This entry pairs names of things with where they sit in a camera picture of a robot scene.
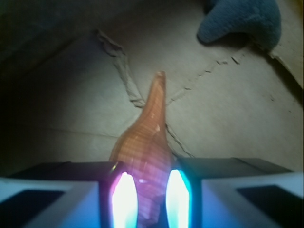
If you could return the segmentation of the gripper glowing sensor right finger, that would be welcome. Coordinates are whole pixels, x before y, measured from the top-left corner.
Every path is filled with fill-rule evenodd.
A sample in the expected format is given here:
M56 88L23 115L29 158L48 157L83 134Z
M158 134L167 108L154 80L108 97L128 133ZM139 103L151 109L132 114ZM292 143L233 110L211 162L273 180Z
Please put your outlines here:
M304 175L257 158L179 158L165 206L171 228L301 228Z

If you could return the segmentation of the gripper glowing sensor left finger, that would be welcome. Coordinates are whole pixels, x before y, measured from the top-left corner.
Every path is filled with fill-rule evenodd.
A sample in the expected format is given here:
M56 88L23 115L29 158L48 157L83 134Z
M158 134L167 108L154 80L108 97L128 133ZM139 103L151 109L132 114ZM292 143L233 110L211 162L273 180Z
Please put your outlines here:
M137 220L122 162L42 163L0 180L3 228L134 228Z

